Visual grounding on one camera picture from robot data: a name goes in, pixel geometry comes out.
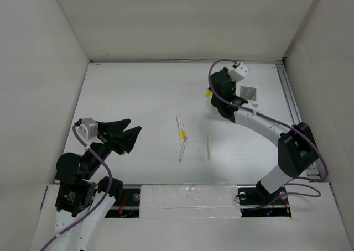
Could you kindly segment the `thin white yellow pencil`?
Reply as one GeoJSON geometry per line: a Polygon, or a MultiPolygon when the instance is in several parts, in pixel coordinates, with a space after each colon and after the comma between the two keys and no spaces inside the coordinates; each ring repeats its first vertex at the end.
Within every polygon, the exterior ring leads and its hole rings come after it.
{"type": "Polygon", "coordinates": [[[210,133],[207,134],[207,158],[211,160],[211,137],[210,133]]]}

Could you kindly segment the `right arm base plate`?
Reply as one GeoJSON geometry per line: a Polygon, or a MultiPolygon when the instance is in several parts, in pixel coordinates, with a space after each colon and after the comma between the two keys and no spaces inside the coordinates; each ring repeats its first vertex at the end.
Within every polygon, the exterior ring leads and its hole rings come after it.
{"type": "Polygon", "coordinates": [[[241,217],[291,217],[285,187],[273,194],[255,186],[239,186],[234,202],[239,204],[241,217]]]}

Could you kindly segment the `yellow cap black highlighter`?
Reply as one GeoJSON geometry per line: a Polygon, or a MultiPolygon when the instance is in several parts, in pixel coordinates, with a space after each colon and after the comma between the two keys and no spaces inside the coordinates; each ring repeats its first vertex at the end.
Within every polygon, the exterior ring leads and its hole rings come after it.
{"type": "Polygon", "coordinates": [[[205,92],[205,97],[206,97],[206,98],[211,98],[211,97],[212,97],[212,91],[211,91],[211,90],[207,90],[207,91],[205,92]]]}

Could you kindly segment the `white pen brown tip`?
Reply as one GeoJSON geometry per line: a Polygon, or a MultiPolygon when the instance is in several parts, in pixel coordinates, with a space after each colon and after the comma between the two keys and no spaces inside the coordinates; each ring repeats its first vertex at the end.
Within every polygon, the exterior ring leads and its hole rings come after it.
{"type": "Polygon", "coordinates": [[[182,146],[181,146],[181,151],[180,151],[179,158],[178,158],[178,161],[179,161],[179,162],[182,162],[182,160],[183,160],[183,156],[184,156],[184,152],[185,152],[185,147],[186,147],[187,140],[188,140],[187,137],[185,137],[185,138],[183,139],[182,146]]]}

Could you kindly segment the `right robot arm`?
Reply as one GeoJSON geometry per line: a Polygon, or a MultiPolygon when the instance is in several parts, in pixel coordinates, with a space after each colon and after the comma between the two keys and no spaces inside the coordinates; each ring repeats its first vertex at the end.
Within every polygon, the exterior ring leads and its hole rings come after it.
{"type": "Polygon", "coordinates": [[[208,74],[211,104],[218,113],[233,124],[246,127],[268,139],[278,149],[275,167],[254,187],[238,189],[241,205],[259,209],[285,196],[285,186],[300,175],[318,158],[318,148],[310,127],[300,122],[287,125],[260,114],[245,98],[236,95],[236,83],[247,70],[241,65],[224,67],[208,74]]]}

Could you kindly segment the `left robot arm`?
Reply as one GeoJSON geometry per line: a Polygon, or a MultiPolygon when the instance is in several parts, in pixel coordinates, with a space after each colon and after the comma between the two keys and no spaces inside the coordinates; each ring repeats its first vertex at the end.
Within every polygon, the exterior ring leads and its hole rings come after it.
{"type": "Polygon", "coordinates": [[[139,216],[141,187],[115,179],[105,162],[111,153],[132,151],[142,128],[128,128],[130,122],[80,118],[73,124],[85,152],[64,153],[57,160],[54,235],[42,250],[92,250],[105,218],[139,216]]]}

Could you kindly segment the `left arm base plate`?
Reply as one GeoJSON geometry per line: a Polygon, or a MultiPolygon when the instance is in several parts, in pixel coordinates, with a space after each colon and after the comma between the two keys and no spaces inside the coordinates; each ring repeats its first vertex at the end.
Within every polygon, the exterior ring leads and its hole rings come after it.
{"type": "Polygon", "coordinates": [[[141,185],[124,185],[120,200],[106,214],[106,218],[139,218],[141,185]]]}

